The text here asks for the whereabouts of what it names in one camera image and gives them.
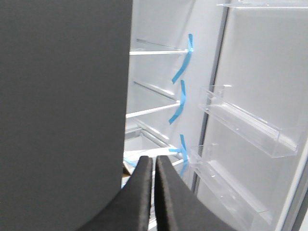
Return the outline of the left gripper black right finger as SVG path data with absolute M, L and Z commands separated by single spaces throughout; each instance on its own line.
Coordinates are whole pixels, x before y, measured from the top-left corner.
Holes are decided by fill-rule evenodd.
M 233 231 L 187 187 L 168 156 L 156 158 L 154 206 L 158 231 Z

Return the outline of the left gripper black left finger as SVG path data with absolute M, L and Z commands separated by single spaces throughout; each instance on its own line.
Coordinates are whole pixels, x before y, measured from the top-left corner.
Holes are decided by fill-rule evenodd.
M 141 156 L 126 185 L 79 231 L 146 231 L 151 209 L 153 159 Z

